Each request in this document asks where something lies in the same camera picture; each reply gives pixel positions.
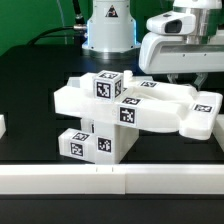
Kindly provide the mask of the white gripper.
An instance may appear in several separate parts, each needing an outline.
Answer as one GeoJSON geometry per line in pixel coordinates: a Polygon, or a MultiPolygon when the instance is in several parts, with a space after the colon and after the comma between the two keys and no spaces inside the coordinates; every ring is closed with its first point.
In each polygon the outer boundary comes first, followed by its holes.
{"type": "Polygon", "coordinates": [[[150,32],[141,44],[139,67],[145,74],[168,74],[171,84],[179,78],[175,73],[197,73],[194,86],[200,90],[208,77],[206,72],[224,71],[224,45],[185,44],[182,36],[150,32]]]}

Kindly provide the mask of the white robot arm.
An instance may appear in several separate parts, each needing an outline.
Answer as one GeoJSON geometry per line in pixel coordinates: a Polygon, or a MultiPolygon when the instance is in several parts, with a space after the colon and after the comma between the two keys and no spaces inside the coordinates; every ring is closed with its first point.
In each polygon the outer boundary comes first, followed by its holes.
{"type": "Polygon", "coordinates": [[[147,20],[148,33],[140,48],[139,67],[146,74],[197,75],[203,85],[211,72],[224,72],[222,0],[174,0],[169,12],[147,20]]]}

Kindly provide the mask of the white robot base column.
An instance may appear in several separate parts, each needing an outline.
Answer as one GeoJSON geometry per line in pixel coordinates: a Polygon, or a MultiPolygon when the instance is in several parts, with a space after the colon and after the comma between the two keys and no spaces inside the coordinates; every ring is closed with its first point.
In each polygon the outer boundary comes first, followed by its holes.
{"type": "Polygon", "coordinates": [[[93,0],[83,53],[101,59],[121,59],[136,56],[139,49],[130,0],[93,0]]]}

